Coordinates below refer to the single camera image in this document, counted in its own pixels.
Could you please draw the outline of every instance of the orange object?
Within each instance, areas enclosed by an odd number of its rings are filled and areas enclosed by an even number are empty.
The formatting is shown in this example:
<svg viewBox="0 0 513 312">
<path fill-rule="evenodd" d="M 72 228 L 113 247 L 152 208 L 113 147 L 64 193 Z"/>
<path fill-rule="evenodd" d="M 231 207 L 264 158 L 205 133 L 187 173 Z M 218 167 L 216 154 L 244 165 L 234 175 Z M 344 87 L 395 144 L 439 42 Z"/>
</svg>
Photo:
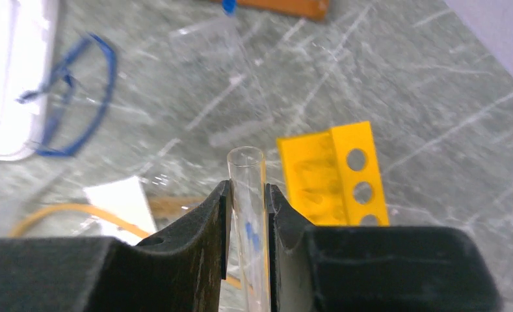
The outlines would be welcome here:
<svg viewBox="0 0 513 312">
<path fill-rule="evenodd" d="M 311 20 L 323 20 L 329 9 L 329 0 L 237 0 L 237 4 L 302 16 Z"/>
</svg>

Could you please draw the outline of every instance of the test tube clamp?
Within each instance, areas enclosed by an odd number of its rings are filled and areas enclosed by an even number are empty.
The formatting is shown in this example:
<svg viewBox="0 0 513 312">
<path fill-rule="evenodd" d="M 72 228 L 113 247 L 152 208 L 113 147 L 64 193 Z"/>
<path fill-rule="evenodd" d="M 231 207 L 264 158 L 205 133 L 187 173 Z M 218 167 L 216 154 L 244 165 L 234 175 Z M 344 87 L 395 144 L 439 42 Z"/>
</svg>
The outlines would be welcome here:
<svg viewBox="0 0 513 312">
<path fill-rule="evenodd" d="M 223 181 L 142 240 L 0 239 L 0 311 L 218 311 L 232 211 Z M 500 311 L 473 241 L 447 227 L 321 227 L 266 185 L 272 311 Z"/>
</svg>

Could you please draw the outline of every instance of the white paper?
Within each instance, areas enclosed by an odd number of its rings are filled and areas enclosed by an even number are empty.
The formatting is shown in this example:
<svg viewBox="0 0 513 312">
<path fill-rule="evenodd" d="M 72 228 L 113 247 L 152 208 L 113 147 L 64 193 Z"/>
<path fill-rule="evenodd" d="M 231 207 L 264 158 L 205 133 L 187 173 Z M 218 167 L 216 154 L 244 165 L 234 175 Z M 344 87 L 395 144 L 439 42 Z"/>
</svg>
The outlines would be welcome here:
<svg viewBox="0 0 513 312">
<path fill-rule="evenodd" d="M 148 233 L 152 234 L 157 231 L 147 197 L 145 197 L 138 177 L 86 187 L 84 192 L 88 201 L 97 208 L 108 211 Z M 118 226 L 110 222 L 101 221 L 99 224 L 102 235 L 116 237 L 130 245 L 136 245 L 142 240 L 128 231 L 120 230 Z"/>
</svg>

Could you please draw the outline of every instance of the black clamp jaw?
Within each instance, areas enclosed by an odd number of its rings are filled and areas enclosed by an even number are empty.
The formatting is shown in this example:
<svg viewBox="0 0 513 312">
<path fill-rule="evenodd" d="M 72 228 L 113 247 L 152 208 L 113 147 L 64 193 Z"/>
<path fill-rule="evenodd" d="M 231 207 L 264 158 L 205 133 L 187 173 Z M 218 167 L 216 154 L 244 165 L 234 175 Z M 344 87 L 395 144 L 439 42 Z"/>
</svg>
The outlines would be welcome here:
<svg viewBox="0 0 513 312">
<path fill-rule="evenodd" d="M 272 312 L 500 311 L 473 241 L 447 227 L 319 227 L 267 185 Z M 0 311 L 218 311 L 231 185 L 128 246 L 0 239 Z"/>
</svg>

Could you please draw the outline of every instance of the glass test tube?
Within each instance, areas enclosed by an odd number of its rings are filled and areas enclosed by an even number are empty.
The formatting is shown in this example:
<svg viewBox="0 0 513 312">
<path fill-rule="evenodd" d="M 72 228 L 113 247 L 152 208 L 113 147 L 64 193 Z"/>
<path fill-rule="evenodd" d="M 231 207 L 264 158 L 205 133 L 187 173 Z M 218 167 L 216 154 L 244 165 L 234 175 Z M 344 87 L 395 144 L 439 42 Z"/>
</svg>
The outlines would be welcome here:
<svg viewBox="0 0 513 312">
<path fill-rule="evenodd" d="M 264 153 L 252 146 L 228 153 L 233 187 L 233 217 L 241 284 L 248 312 L 270 311 L 268 215 L 264 202 Z"/>
</svg>

